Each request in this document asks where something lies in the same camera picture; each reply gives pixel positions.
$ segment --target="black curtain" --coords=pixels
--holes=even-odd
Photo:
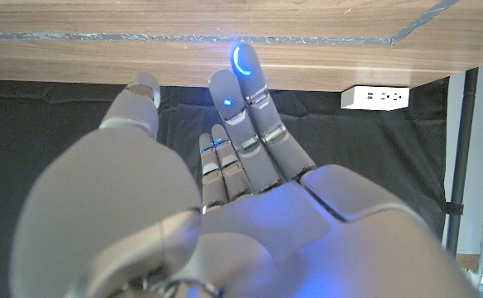
[[[340,109],[339,93],[273,91],[286,127],[318,166],[339,164],[415,209],[439,237],[445,201],[448,79],[411,90],[391,112]],[[61,152],[96,129],[121,85],[0,81],[0,297],[8,297],[12,235],[31,184]],[[158,141],[200,185],[198,138],[221,120],[206,89],[162,88]]]

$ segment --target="metal pole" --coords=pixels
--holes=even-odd
[[[464,197],[467,155],[470,149],[471,124],[473,122],[473,108],[475,107],[476,80],[478,73],[478,68],[468,70],[466,72],[466,80],[464,82],[464,98],[462,100],[460,127],[458,128],[457,157],[455,160],[455,173],[453,176],[453,188],[451,195],[451,203],[455,206],[461,206],[462,199]],[[449,215],[447,250],[451,252],[453,256],[457,255],[460,218],[460,214]]]

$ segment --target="wooden table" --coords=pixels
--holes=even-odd
[[[0,79],[206,86],[237,41],[272,89],[414,87],[483,65],[483,0],[0,0]]]

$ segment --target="robotic hand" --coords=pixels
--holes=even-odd
[[[14,297],[476,297],[420,217],[287,132],[254,50],[209,81],[227,131],[199,146],[203,199],[155,142],[139,74],[40,176],[17,226]]]

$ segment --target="blue led light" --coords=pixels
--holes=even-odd
[[[232,58],[234,59],[234,65],[236,66],[236,68],[238,69],[238,71],[242,74],[242,75],[251,75],[251,71],[250,70],[244,70],[242,67],[240,67],[240,65],[238,64],[238,54],[240,52],[240,46],[237,46],[236,49],[234,49],[234,54],[232,54]]]

